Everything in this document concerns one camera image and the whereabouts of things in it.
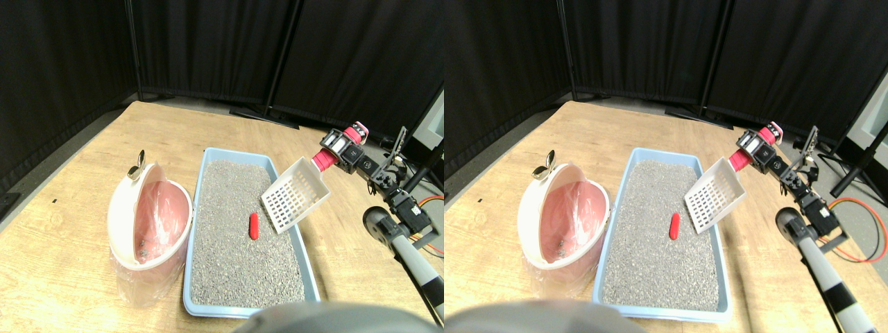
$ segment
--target gray litter granules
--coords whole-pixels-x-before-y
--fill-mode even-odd
[[[696,180],[685,165],[643,161],[632,169],[608,250],[605,303],[718,309],[709,231],[694,231],[685,206],[685,193]],[[676,212],[681,225],[673,241],[669,229]]]
[[[305,300],[289,233],[277,234],[260,195],[271,185],[265,168],[213,161],[203,173],[194,224],[191,299],[199,305],[265,308]],[[259,239],[249,236],[259,215]]]

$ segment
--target table surface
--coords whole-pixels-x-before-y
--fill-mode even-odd
[[[323,131],[134,102],[41,190],[0,233],[0,331],[230,331],[243,320],[189,315],[181,275],[156,305],[129,308],[109,261],[107,209],[145,149],[192,196],[203,149],[268,155],[279,172],[318,152]],[[366,183],[324,172],[332,196],[299,223],[321,297],[386,305],[428,320],[392,253],[370,237],[364,210],[385,206]],[[439,272],[443,261],[423,255]]]
[[[732,154],[742,130],[660,115],[568,102],[490,168],[445,212],[448,312],[475,305],[532,298],[522,265],[516,221],[531,171],[550,150],[558,163],[573,162],[616,198],[635,147],[697,155],[703,169]],[[649,331],[835,331],[835,325],[801,255],[774,224],[781,196],[772,176],[741,171],[747,199],[719,222],[733,300],[727,323],[633,319]],[[860,256],[853,242],[841,246]],[[888,287],[867,264],[828,254],[876,327],[888,330]],[[577,299],[591,300],[593,282]]]

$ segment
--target red object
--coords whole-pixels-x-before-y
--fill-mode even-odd
[[[741,169],[752,163],[752,157],[746,154],[743,149],[737,149],[737,151],[734,152],[733,155],[731,155],[731,158],[729,158],[728,161],[731,162],[734,171],[740,171]]]
[[[333,153],[331,153],[327,149],[321,149],[321,151],[318,152],[318,154],[316,154],[316,155],[314,155],[314,157],[312,157],[312,161],[314,161],[314,165],[317,165],[318,170],[320,170],[321,172],[323,172],[324,170],[329,168],[330,165],[336,164],[337,160],[338,159],[336,158],[336,156],[333,155]]]
[[[771,130],[768,130],[767,127],[764,127],[761,129],[761,131],[758,131],[758,135],[761,135],[762,138],[765,138],[765,142],[767,142],[768,145],[773,145],[774,142],[777,141],[777,138],[774,137],[774,134],[771,133]],[[728,160],[731,162],[734,171],[740,171],[747,165],[752,163],[752,157],[749,156],[749,154],[746,154],[746,151],[744,151],[743,149],[737,149],[737,151],[734,152],[733,155],[731,155],[731,158],[729,158]]]
[[[672,225],[669,227],[669,238],[673,241],[678,239],[678,223],[681,222],[681,216],[678,213],[672,214]]]
[[[358,126],[360,126],[364,130],[365,133],[367,133],[368,135],[370,134],[370,131],[368,131],[367,128],[364,127],[364,125],[362,123],[357,123],[357,124],[358,124]],[[359,144],[359,145],[364,144],[364,142],[362,141],[361,135],[351,126],[346,128],[343,131],[343,133],[345,133],[345,135],[349,139],[351,139],[352,142]],[[318,152],[318,154],[315,154],[314,157],[312,157],[312,161],[314,161],[314,165],[317,165],[318,170],[320,170],[321,172],[324,172],[327,168],[330,167],[330,165],[336,164],[336,162],[338,160],[339,159],[336,158],[336,156],[333,155],[332,152],[330,152],[327,149],[323,149],[323,148],[321,149],[320,152]]]
[[[354,141],[354,143],[359,144],[359,145],[361,144],[361,135],[358,134],[358,132],[355,131],[354,128],[349,127],[347,129],[345,129],[345,131],[343,131],[343,133],[345,133],[345,135],[347,135],[349,138],[351,138],[352,141]]]
[[[259,239],[259,215],[256,212],[250,214],[250,238],[253,241]]]

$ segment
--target black backdrop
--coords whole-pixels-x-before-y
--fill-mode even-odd
[[[306,1],[274,108],[394,137],[444,84],[443,0]]]
[[[136,88],[122,1],[0,11],[0,193]]]
[[[555,2],[447,1],[445,178],[570,90]]]
[[[826,142],[850,128],[888,68],[885,1],[564,3],[577,91],[699,106],[714,62],[709,110],[799,133],[816,124]],[[449,177],[569,76],[555,3],[447,8]]]
[[[294,3],[133,0],[142,90],[265,103]]]
[[[722,5],[707,0],[565,0],[576,89],[700,103]]]
[[[888,2],[738,1],[709,107],[837,140],[884,76]]]

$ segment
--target blue litter box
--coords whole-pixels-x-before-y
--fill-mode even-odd
[[[725,256],[722,254],[721,238],[718,237],[718,224],[712,226],[705,233],[709,233],[712,241],[712,255],[716,261],[716,274],[718,275],[718,308],[715,312],[667,309],[661,307],[610,305],[601,301],[601,289],[604,288],[604,278],[607,272],[607,253],[610,249],[611,237],[614,235],[614,226],[620,223],[620,202],[624,195],[623,189],[632,173],[635,164],[641,161],[655,160],[663,163],[682,164],[694,169],[699,178],[703,174],[700,159],[694,155],[677,154],[660,150],[635,148],[626,164],[626,171],[622,174],[620,192],[616,196],[616,202],[611,209],[610,224],[607,226],[604,247],[599,259],[599,269],[595,274],[595,288],[592,291],[592,302],[613,307],[625,317],[668,319],[673,321],[698,321],[698,322],[726,322],[731,319],[731,290],[727,282],[727,269],[725,268]]]
[[[191,268],[192,256],[194,250],[194,232],[197,225],[201,223],[201,215],[198,211],[201,200],[201,183],[203,182],[203,172],[207,165],[216,160],[228,160],[234,163],[254,164],[266,168],[268,176],[271,177],[272,183],[277,179],[277,170],[274,168],[272,159],[265,155],[237,152],[234,150],[226,150],[219,148],[207,148],[203,152],[203,162],[201,162],[201,174],[197,178],[197,190],[194,192],[194,220],[192,221],[191,234],[188,236],[188,257],[185,261],[185,286],[182,288],[182,300],[185,302],[185,309],[191,315],[202,317],[222,317],[222,318],[249,318],[252,314],[262,310],[252,307],[234,307],[220,305],[200,305],[195,304],[191,300]],[[293,250],[296,252],[296,261],[299,263],[299,272],[302,276],[302,283],[305,285],[305,301],[319,302],[321,298],[318,296],[318,286],[314,282],[314,273],[312,265],[308,261],[308,254],[305,251],[305,244],[302,242],[302,234],[299,232],[299,225],[294,225],[289,232],[290,241],[293,242]]]

